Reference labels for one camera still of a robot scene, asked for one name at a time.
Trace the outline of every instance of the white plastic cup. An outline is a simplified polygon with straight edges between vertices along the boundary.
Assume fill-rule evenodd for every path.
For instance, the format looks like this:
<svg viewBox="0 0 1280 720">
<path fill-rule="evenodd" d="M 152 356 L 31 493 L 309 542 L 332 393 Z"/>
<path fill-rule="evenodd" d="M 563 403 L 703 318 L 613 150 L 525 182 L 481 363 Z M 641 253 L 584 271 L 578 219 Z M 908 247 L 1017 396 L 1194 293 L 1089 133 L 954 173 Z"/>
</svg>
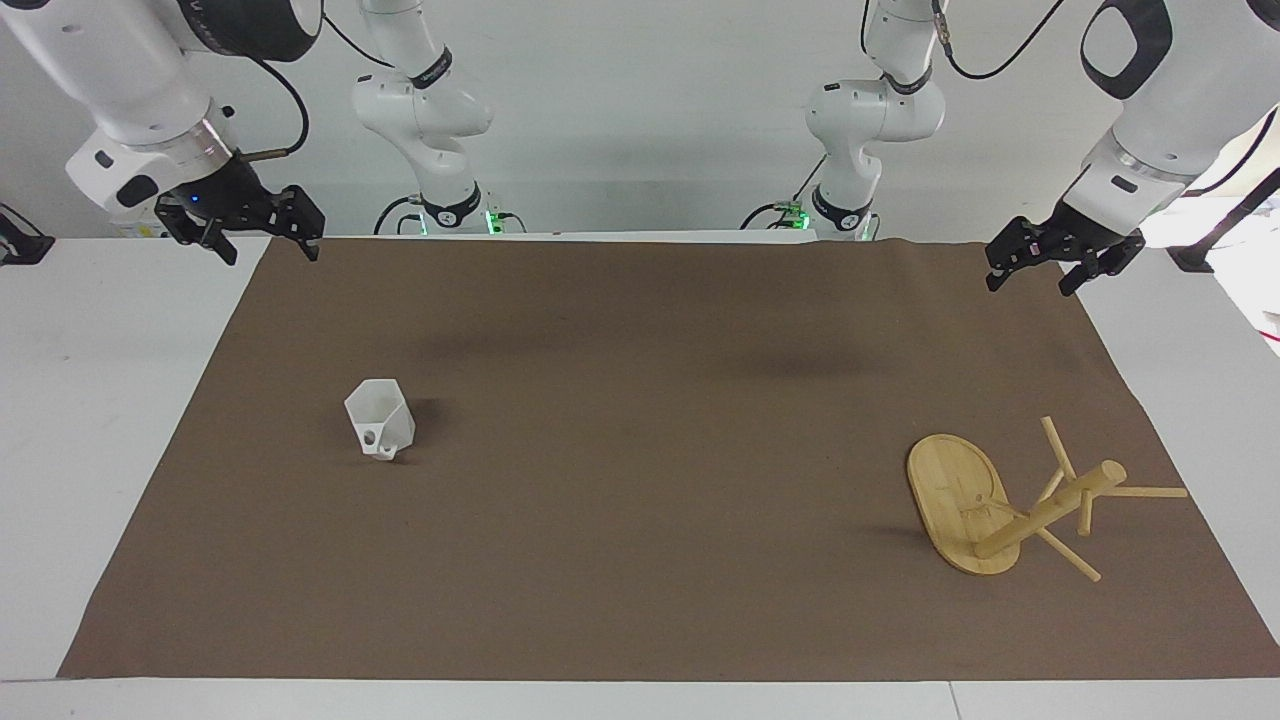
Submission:
<svg viewBox="0 0 1280 720">
<path fill-rule="evenodd" d="M 347 397 L 347 416 L 356 430 L 360 450 L 375 460 L 394 460 L 396 454 L 413 445 L 413 415 L 392 379 L 360 383 Z"/>
</svg>

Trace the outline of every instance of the white wall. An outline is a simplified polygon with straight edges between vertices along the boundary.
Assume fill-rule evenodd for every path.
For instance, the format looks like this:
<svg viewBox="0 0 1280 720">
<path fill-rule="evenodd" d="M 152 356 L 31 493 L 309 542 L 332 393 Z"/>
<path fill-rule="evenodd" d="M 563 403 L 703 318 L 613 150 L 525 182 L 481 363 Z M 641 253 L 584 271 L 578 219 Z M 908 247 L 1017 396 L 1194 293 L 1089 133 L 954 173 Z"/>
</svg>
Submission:
<svg viewBox="0 0 1280 720">
<path fill-rule="evenodd" d="M 355 0 L 328 5 L 370 45 Z M 858 49 L 856 0 L 430 5 L 457 61 L 484 79 L 498 108 L 490 133 L 467 143 L 481 183 L 535 231 L 737 227 L 756 205 L 790 196 L 820 155 L 803 114 L 812 88 L 878 74 Z M 961 61 L 992 67 L 1047 5 L 955 4 Z M 948 119 L 932 140 L 882 149 L 882 234 L 988 240 L 1014 214 L 1047 213 L 1120 109 L 1078 60 L 1096 6 L 1066 4 L 997 79 L 965 82 L 940 59 Z M 292 141 L 292 102 L 260 69 L 212 55 L 192 63 L 218 101 L 237 108 L 246 150 Z M 56 234 L 106 233 L 105 218 L 61 169 L 91 132 L 87 114 L 8 29 L 0 29 L 0 199 Z M 264 179 L 303 184 L 332 234 L 369 232 L 388 200 L 413 191 L 399 155 L 349 108 L 355 77 L 371 65 L 325 32 L 283 69 L 315 126 L 302 152 L 259 165 Z"/>
</svg>

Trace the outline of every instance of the wooden stand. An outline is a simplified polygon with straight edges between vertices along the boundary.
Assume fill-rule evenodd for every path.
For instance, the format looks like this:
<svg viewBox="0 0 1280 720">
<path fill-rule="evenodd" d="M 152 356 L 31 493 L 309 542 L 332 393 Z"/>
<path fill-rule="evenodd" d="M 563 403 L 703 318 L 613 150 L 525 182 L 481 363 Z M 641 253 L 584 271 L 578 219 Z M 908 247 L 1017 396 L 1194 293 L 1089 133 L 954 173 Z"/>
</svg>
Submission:
<svg viewBox="0 0 1280 720">
<path fill-rule="evenodd" d="M 938 553 L 965 573 L 996 575 L 1009 570 L 1018 562 L 1023 541 L 1037 536 L 1096 583 L 1102 574 L 1050 533 L 1051 523 L 1079 510 L 1076 533 L 1088 537 L 1100 497 L 1185 498 L 1188 493 L 1181 488 L 1121 488 L 1126 473 L 1114 460 L 1076 475 L 1053 420 L 1042 418 L 1041 424 L 1057 470 L 1027 512 L 1009 503 L 995 465 L 969 441 L 938 434 L 915 443 L 906 474 L 920 519 Z"/>
</svg>

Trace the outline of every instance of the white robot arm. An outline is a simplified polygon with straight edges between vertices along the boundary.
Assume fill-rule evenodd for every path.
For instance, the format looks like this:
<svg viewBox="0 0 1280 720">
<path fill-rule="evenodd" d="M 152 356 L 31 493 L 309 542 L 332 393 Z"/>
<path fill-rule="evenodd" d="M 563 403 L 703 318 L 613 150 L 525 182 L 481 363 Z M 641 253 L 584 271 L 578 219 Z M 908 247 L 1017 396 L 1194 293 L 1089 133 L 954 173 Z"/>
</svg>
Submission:
<svg viewBox="0 0 1280 720">
<path fill-rule="evenodd" d="M 879 79 L 845 79 L 809 101 L 809 131 L 827 150 L 822 181 L 809 199 L 819 234 L 851 238 L 870 215 L 882 173 L 872 141 L 910 142 L 942 126 L 946 100 L 933 73 L 937 29 L 931 0 L 878 0 L 864 19 L 867 54 Z"/>
<path fill-rule="evenodd" d="M 262 187 L 183 54 L 294 60 L 319 33 L 319 3 L 0 0 L 0 17 L 93 115 L 97 132 L 67 164 L 84 195 L 113 213 L 159 199 L 178 242 L 228 264 L 236 249 L 224 229 L 289 237 L 315 260 L 324 215 L 301 187 Z"/>
<path fill-rule="evenodd" d="M 489 129 L 493 109 L 430 32 L 421 0 L 360 0 L 379 54 L 394 65 L 352 90 L 360 122 L 404 155 L 439 232 L 486 232 L 484 196 L 457 138 Z"/>
<path fill-rule="evenodd" d="M 1048 260 L 1079 261 L 1064 295 L 1129 264 L 1138 225 L 1280 101 L 1280 0 L 1107 0 L 1080 58 L 1124 111 L 1044 224 L 1015 218 L 987 246 L 992 291 Z"/>
</svg>

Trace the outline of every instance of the brown fabric mat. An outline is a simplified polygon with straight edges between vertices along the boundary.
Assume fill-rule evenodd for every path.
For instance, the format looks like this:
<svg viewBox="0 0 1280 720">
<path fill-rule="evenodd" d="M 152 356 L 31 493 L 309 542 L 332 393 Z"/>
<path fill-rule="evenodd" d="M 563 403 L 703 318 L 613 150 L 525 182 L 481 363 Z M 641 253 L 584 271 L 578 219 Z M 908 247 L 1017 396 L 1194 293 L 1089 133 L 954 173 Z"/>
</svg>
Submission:
<svg viewBox="0 0 1280 720">
<path fill-rule="evenodd" d="M 996 578 L 933 551 L 905 475 L 931 433 L 1023 506 L 1044 414 L 1078 468 L 1180 484 L 1059 272 L 989 295 L 983 268 L 902 241 L 342 241 L 315 265 L 276 241 L 60 675 L 1280 675 L 1192 502 L 1061 523 L 1097 585 L 1037 539 Z M 417 418 L 394 464 L 343 411 L 371 377 Z"/>
</svg>

